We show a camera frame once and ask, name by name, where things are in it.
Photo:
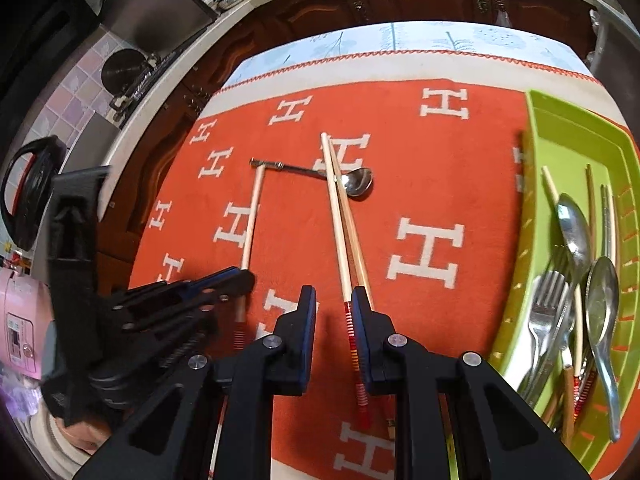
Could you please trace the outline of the bamboo chopstick red end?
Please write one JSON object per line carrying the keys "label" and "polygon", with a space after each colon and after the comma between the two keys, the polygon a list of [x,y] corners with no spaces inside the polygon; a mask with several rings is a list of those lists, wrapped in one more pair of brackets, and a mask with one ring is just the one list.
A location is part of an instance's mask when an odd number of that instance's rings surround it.
{"label": "bamboo chopstick red end", "polygon": [[350,303],[350,300],[352,299],[352,281],[350,280],[346,235],[342,220],[340,199],[338,198],[338,177],[334,168],[332,146],[329,136],[325,132],[322,132],[320,134],[320,141],[324,163],[326,164],[326,186],[328,187],[329,193],[338,275],[340,276],[341,282],[350,362],[352,362],[352,378],[354,378],[358,406],[358,422],[356,428],[358,430],[365,430],[371,427],[371,413],[367,391],[364,388],[360,373],[356,335],[354,323],[352,322],[352,304]]}
{"label": "bamboo chopstick red end", "polygon": [[548,166],[543,166],[541,173],[551,198],[553,221],[560,233],[558,256],[555,258],[556,271],[552,282],[552,298],[558,310],[547,356],[544,358],[544,369],[551,370],[552,365],[561,358],[564,401],[569,404],[574,401],[576,390],[574,359],[568,344],[572,327],[570,316],[575,310],[576,289],[586,272],[590,241],[582,211],[574,200],[559,193]]}
{"label": "bamboo chopstick red end", "polygon": [[[255,177],[252,188],[252,197],[250,198],[250,206],[248,207],[247,226],[243,237],[242,258],[240,268],[248,270],[250,268],[250,252],[254,238],[255,224],[257,219],[257,211],[259,207],[260,192],[262,192],[262,181],[264,180],[266,167],[258,164],[255,167]],[[235,351],[243,350],[245,347],[245,329],[246,329],[246,297],[241,296],[235,300],[234,305],[234,334],[233,349]]]}
{"label": "bamboo chopstick red end", "polygon": [[337,172],[338,177],[338,198],[340,199],[343,226],[346,235],[350,280],[352,280],[352,269],[355,269],[356,284],[363,286],[366,292],[370,292],[369,278],[367,274],[366,263],[364,262],[363,252],[360,246],[356,222],[354,216],[352,215],[352,210],[350,209],[349,198],[341,182],[342,173],[340,163],[337,161],[337,154],[335,154],[332,142],[331,146],[334,168]]}

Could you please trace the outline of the small long-handled steel spoon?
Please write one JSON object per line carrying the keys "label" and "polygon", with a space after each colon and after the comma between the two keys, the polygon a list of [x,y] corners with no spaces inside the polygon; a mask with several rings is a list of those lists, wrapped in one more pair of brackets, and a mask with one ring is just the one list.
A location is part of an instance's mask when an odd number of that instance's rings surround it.
{"label": "small long-handled steel spoon", "polygon": [[[292,174],[303,174],[304,176],[317,179],[324,179],[326,173],[323,170],[313,170],[299,166],[285,164],[284,162],[270,162],[252,157],[250,166],[257,168],[265,166],[268,169],[276,171],[292,172]],[[347,171],[341,175],[341,182],[344,190],[349,198],[366,197],[373,188],[373,174],[370,168],[362,167]]]}

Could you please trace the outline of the steel fork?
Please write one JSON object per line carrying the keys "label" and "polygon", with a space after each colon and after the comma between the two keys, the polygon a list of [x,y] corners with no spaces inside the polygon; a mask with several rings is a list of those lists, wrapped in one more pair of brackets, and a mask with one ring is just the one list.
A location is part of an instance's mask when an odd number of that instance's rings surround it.
{"label": "steel fork", "polygon": [[532,365],[525,378],[518,387],[518,393],[525,398],[534,383],[540,361],[547,349],[549,336],[556,318],[560,299],[562,298],[568,263],[565,257],[559,257],[555,262],[549,262],[544,273],[541,274],[534,291],[532,307],[530,308],[527,328],[532,338]]}

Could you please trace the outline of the steel soup spoon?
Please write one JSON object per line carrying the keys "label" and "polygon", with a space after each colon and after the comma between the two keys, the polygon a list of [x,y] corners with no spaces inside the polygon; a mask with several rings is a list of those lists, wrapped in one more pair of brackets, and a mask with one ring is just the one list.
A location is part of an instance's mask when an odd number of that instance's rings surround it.
{"label": "steel soup spoon", "polygon": [[608,432],[610,440],[617,442],[622,435],[620,394],[613,370],[611,347],[618,305],[620,284],[614,263],[608,257],[597,258],[587,280],[586,321],[587,333],[594,364],[608,404]]}

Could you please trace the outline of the steel chopstick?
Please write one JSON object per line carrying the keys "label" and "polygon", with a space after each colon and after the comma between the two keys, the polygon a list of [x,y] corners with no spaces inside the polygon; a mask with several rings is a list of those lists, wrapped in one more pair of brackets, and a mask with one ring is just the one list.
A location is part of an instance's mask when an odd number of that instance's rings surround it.
{"label": "steel chopstick", "polygon": [[613,242],[612,242],[612,220],[610,201],[608,200],[608,187],[605,184],[600,186],[601,203],[602,203],[602,222],[603,222],[603,240],[602,240],[602,256],[613,259]]}

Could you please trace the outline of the large steel spoon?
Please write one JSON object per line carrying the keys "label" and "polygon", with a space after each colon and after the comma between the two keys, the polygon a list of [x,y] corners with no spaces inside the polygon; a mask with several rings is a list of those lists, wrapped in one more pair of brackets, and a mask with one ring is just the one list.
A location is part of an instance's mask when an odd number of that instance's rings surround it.
{"label": "large steel spoon", "polygon": [[561,342],[570,326],[575,289],[590,266],[588,223],[582,210],[566,193],[559,195],[555,219],[562,244],[555,248],[549,269],[540,277],[529,315],[534,322],[532,336],[536,341],[536,354],[522,397],[531,408],[536,406],[555,366]]}

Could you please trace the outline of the pink appliance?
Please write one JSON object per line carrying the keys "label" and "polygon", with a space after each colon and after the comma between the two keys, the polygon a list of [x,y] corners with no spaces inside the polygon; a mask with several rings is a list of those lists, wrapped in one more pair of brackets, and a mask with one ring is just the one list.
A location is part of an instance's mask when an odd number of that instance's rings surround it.
{"label": "pink appliance", "polygon": [[0,286],[1,363],[39,380],[46,331],[53,320],[49,287],[8,268],[1,269]]}

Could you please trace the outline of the green plastic utensil tray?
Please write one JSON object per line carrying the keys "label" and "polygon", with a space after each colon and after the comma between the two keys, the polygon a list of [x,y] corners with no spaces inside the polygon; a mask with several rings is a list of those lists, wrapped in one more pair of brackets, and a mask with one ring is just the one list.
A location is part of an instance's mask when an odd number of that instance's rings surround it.
{"label": "green plastic utensil tray", "polygon": [[490,364],[536,412],[559,401],[588,471],[639,430],[639,159],[609,120],[526,96],[518,254]]}

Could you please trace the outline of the black red-rimmed pot lid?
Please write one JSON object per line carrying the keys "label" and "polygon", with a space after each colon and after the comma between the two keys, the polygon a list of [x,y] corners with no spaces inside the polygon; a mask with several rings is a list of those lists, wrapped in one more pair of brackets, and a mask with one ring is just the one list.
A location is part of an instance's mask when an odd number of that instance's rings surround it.
{"label": "black red-rimmed pot lid", "polygon": [[[67,146],[57,136],[30,141],[12,156],[1,182],[1,218],[13,243],[25,252],[34,246],[40,221],[52,190],[52,179],[65,160]],[[4,193],[14,165],[29,155],[14,195],[13,208],[6,208]]]}

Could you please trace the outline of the orange H-pattern table mat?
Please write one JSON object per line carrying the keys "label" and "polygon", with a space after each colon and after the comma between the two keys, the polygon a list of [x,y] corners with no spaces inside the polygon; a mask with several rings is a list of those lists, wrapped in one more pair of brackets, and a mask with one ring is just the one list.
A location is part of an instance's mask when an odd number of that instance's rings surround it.
{"label": "orange H-pattern table mat", "polygon": [[[130,283],[239,264],[250,159],[321,168],[326,132],[344,170],[372,170],[372,192],[352,215],[375,309],[427,349],[473,350],[489,361],[518,254],[529,91],[589,110],[631,137],[594,78],[480,54],[349,54],[232,84],[213,95],[171,157]],[[392,478],[382,399],[369,403],[371,427],[356,428],[326,182],[266,173],[250,270],[246,339],[270,333],[302,286],[314,286],[318,301],[309,388],[274,401],[273,478]],[[638,437],[608,448],[593,477],[610,478]]]}

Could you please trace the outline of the black frying pan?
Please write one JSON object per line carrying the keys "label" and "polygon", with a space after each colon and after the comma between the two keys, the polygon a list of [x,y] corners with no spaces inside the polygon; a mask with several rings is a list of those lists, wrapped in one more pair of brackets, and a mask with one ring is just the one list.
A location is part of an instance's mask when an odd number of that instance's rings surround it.
{"label": "black frying pan", "polygon": [[116,51],[103,64],[103,87],[112,96],[121,96],[147,68],[142,52],[131,48]]}

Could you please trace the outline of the steel range hood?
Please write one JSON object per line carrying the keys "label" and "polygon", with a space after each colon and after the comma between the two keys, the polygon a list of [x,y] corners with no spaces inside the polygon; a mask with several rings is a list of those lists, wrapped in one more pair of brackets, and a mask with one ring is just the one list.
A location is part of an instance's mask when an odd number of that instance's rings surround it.
{"label": "steel range hood", "polygon": [[101,0],[99,19],[132,46],[164,56],[216,20],[201,0]]}

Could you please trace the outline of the blue floral tablecloth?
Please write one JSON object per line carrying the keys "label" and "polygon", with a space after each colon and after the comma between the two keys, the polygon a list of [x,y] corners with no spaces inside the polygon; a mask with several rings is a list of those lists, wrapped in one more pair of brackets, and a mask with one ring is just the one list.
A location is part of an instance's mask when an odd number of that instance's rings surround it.
{"label": "blue floral tablecloth", "polygon": [[282,44],[247,58],[234,70],[227,84],[340,55],[408,50],[497,55],[584,75],[590,73],[574,49],[544,36],[497,25],[410,21],[346,28]]}

